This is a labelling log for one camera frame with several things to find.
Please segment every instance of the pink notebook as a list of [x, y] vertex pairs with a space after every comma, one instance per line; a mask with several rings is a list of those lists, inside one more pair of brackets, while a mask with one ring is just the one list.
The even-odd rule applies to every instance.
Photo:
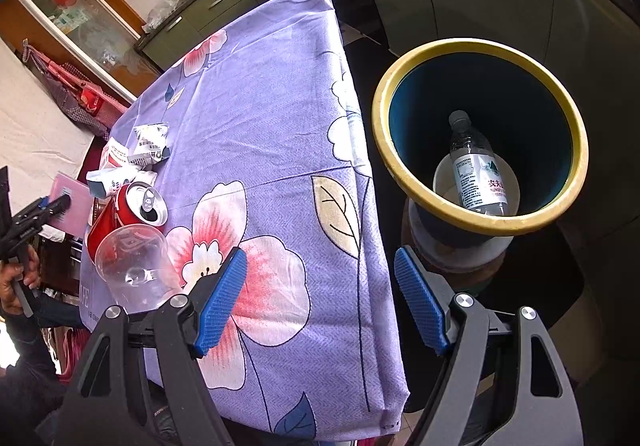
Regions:
[[70, 235], [84, 238], [89, 219], [89, 212], [94, 205], [94, 198], [89, 193], [89, 187], [64, 173], [59, 173], [53, 179], [53, 186], [49, 194], [49, 202], [60, 195], [68, 194], [71, 197], [69, 209], [49, 221], [49, 226], [57, 228]]

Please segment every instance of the plastic water bottle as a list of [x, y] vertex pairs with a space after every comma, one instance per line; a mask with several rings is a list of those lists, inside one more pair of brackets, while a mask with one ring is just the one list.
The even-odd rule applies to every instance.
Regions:
[[507, 197], [489, 141], [471, 125], [464, 110], [452, 112], [449, 124], [453, 131], [449, 155], [461, 206], [485, 215], [507, 216]]

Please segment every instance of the pink flower print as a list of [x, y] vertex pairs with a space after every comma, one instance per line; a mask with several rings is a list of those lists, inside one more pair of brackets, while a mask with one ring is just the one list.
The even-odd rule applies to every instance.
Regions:
[[226, 31], [220, 29], [187, 52], [181, 59], [171, 65], [171, 68], [177, 67], [184, 61], [184, 76], [188, 78], [202, 68], [205, 61], [207, 61], [207, 55], [218, 52], [225, 42]]
[[179, 226], [166, 236], [169, 257], [185, 293], [202, 276], [216, 274], [233, 246], [246, 253], [247, 276], [231, 318], [218, 345], [199, 361], [209, 388], [239, 390], [244, 385], [240, 332], [273, 347], [292, 339], [308, 319], [302, 260], [275, 236], [242, 240], [246, 217], [242, 183], [218, 184], [198, 202], [193, 231]]

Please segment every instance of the hand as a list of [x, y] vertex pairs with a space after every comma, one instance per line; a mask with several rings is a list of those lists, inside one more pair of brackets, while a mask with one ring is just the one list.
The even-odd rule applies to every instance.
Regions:
[[7, 314], [22, 314], [22, 305], [14, 292], [12, 280], [24, 274], [24, 285], [35, 289], [40, 285], [40, 259], [35, 249], [29, 246], [29, 268], [25, 272], [22, 264], [2, 264], [0, 269], [0, 302]]

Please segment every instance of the leaf print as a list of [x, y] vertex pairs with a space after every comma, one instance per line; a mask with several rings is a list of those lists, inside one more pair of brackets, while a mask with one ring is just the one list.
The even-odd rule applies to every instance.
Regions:
[[330, 177], [314, 175], [311, 181], [316, 214], [324, 234], [345, 253], [357, 258], [360, 241], [358, 214], [347, 190]]
[[171, 98], [171, 101], [169, 101], [169, 105], [167, 106], [167, 108], [171, 108], [172, 106], [174, 106], [175, 102], [180, 99], [180, 96], [182, 95], [183, 92], [184, 92], [184, 87], [182, 87], [173, 95], [173, 97]]
[[316, 436], [316, 419], [304, 392], [298, 404], [278, 421], [273, 432], [277, 435], [305, 439], [313, 439]]
[[171, 100], [173, 96], [174, 96], [174, 88], [171, 86], [171, 83], [169, 83], [169, 86], [166, 88], [166, 92], [164, 93], [164, 100], [166, 102], [169, 102], [169, 100]]

